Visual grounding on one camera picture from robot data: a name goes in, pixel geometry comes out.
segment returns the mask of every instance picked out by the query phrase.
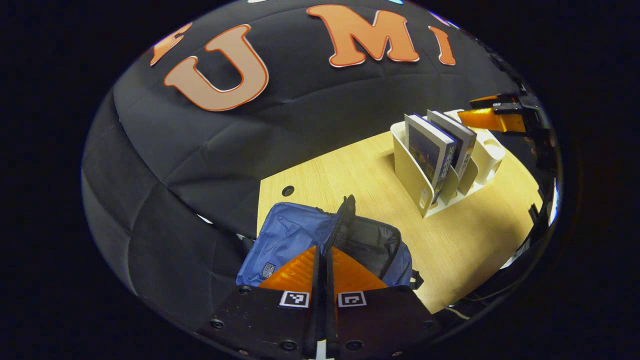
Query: book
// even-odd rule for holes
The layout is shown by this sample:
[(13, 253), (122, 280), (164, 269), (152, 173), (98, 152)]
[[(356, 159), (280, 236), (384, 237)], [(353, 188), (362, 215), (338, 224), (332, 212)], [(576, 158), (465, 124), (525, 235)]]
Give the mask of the book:
[(433, 187), (434, 204), (438, 199), (449, 165), (456, 150), (456, 141), (420, 115), (404, 115), (407, 148)]
[(458, 177), (462, 179), (462, 175), (465, 173), (471, 158), (471, 153), (476, 145), (477, 134), (463, 124), (437, 111), (427, 110), (427, 121), (455, 139), (456, 151), (453, 154), (452, 165), (456, 169)]

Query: blue backpack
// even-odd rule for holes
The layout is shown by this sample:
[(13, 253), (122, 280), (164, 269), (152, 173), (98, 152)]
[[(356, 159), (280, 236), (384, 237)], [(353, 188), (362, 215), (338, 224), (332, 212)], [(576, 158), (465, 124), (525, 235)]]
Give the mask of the blue backpack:
[(336, 214), (279, 202), (264, 221), (236, 278), (237, 285), (258, 286), (291, 259), (318, 246), (335, 246), (358, 261), (387, 286), (417, 289), (423, 280), (412, 270), (409, 248), (395, 227), (355, 215), (355, 198), (344, 198)]

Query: letter m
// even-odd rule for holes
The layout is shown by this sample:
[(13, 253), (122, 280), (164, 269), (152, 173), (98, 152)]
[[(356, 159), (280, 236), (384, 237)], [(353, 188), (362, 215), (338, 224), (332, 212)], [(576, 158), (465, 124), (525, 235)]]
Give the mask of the letter m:
[(318, 5), (307, 9), (307, 14), (324, 22), (335, 54), (329, 58), (331, 65), (345, 67), (365, 61), (365, 54), (356, 49), (357, 40), (376, 60), (384, 56), (387, 40), (391, 43), (387, 56), (395, 61), (418, 61), (406, 29), (406, 19), (396, 13), (378, 10), (373, 25), (344, 5)]

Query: backpack label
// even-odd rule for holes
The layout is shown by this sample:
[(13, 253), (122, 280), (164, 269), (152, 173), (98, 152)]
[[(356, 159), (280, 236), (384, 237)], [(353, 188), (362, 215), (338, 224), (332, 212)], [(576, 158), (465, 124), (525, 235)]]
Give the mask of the backpack label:
[(273, 271), (276, 270), (276, 266), (274, 264), (271, 263), (266, 263), (264, 265), (264, 268), (262, 268), (262, 277), (269, 277), (271, 275), (273, 275)]

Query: backpack strap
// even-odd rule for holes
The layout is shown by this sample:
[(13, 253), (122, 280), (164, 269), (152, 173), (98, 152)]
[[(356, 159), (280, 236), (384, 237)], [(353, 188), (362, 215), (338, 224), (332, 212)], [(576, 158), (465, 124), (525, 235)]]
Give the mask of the backpack strap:
[(409, 282), (409, 288), (411, 290), (417, 290), (418, 288), (420, 288), (422, 283), (424, 283), (424, 279), (422, 278), (422, 276), (420, 276), (420, 272), (418, 270), (411, 270), (411, 278), (415, 279), (415, 281)]

